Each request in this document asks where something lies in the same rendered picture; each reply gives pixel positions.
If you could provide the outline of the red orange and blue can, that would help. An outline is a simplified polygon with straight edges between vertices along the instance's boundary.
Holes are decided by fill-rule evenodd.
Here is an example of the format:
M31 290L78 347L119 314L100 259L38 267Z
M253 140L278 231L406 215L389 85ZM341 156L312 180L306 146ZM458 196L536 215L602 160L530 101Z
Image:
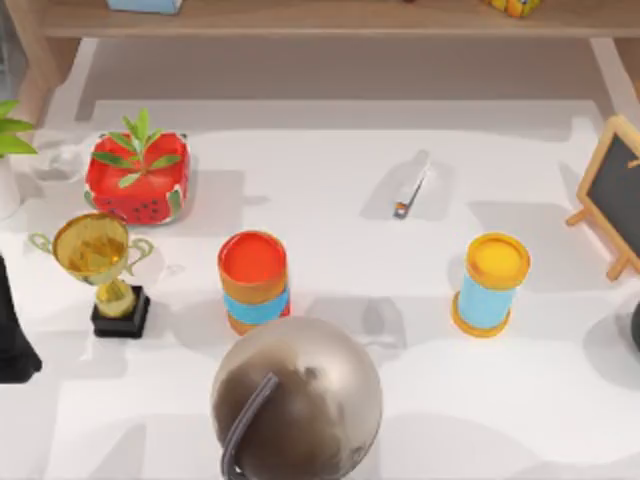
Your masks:
M287 254L275 236L241 231L221 246L218 270L231 328L238 335L290 314Z

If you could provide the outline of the grey globe with dark arc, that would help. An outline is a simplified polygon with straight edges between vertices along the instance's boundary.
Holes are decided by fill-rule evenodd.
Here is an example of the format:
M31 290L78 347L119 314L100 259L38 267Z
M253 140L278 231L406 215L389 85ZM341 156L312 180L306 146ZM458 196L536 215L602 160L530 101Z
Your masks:
M294 316L230 348L211 412L223 480L345 480L376 440L383 394L373 360L344 329Z

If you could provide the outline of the yellow and light blue can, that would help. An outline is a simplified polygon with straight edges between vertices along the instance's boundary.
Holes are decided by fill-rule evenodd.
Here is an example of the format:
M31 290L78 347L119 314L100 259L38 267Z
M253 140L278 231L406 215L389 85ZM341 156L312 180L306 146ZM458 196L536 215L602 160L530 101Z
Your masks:
M502 232L476 237L466 252L461 288L452 299L454 324L479 338L501 333L530 267L530 254L517 238Z

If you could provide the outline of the red watermelon plant pot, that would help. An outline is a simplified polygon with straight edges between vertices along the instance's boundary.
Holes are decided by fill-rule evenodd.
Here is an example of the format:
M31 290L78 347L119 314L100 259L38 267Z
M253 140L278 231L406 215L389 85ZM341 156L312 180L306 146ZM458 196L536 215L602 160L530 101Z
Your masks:
M102 134L85 176L86 202L129 225L174 220L186 205L190 153L187 137L152 129L146 108L123 118L122 131Z

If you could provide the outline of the wooden shelf unit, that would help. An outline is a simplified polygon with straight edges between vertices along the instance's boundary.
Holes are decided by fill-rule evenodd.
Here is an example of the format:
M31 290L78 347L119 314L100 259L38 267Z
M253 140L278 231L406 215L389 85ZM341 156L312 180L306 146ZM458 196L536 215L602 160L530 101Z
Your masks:
M103 37L391 35L612 38L640 100L640 0L543 0L516 20L485 0L184 0L175 15L106 0L4 0L28 59L22 94L39 120L79 42Z

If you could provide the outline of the gold trophy on black base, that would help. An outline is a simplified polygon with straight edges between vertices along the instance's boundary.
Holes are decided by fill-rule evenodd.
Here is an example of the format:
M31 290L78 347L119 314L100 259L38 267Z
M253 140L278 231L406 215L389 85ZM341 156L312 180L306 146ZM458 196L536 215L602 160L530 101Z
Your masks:
M120 278L148 258L154 245L144 238L130 238L117 216L92 212L65 223L53 238L29 235L29 242L52 255L67 273L96 288L91 322L101 338L139 339L143 336L151 299L140 285Z

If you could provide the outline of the light blue box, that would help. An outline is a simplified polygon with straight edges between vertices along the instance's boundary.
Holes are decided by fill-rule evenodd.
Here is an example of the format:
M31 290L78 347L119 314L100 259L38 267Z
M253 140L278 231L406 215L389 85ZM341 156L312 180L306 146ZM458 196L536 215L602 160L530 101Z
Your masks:
M107 6L114 11L175 15L179 12L183 0L106 0Z

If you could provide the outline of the wooden framed blackboard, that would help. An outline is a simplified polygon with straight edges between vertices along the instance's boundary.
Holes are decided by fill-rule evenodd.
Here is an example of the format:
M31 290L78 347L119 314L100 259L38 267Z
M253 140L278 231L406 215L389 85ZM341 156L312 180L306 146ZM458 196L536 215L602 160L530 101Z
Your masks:
M628 267L640 274L640 131L625 117L605 122L576 198L581 209L566 224L589 220L613 245L607 278L617 280Z

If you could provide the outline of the yellow and orange box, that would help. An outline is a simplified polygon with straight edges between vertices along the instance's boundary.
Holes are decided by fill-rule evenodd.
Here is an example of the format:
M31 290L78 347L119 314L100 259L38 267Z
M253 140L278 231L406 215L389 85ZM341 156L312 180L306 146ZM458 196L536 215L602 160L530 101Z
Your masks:
M542 0L482 0L492 8L513 18L524 18L535 11Z

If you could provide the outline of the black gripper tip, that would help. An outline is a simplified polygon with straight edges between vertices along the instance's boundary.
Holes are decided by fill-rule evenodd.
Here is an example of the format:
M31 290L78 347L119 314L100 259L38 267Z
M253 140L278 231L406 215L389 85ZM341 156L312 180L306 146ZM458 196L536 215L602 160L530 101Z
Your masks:
M26 383L42 366L20 325L5 260L0 254L0 384Z

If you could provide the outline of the green plant in white pot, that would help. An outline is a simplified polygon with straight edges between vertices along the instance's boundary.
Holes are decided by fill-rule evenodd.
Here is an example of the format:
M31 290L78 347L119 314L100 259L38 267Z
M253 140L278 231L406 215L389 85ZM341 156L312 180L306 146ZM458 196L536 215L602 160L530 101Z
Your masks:
M30 141L22 137L35 129L34 124L11 116L18 105L17 99L0 100L0 220L12 216L21 205L11 157L37 153Z

